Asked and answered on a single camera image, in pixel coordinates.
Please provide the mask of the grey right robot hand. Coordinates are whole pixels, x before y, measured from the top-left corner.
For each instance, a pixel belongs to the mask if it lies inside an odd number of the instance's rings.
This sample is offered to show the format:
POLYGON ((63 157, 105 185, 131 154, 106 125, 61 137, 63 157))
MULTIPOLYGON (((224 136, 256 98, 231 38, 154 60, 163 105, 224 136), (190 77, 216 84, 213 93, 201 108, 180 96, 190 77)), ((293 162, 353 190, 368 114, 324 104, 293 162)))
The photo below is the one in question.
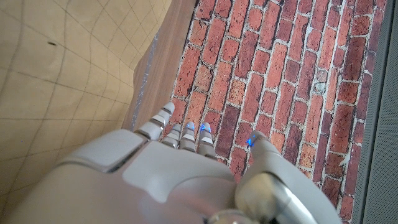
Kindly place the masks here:
POLYGON ((7 223, 339 223, 334 205, 259 131, 240 181, 203 123, 162 131, 167 103, 136 131, 105 134, 64 157, 7 223))

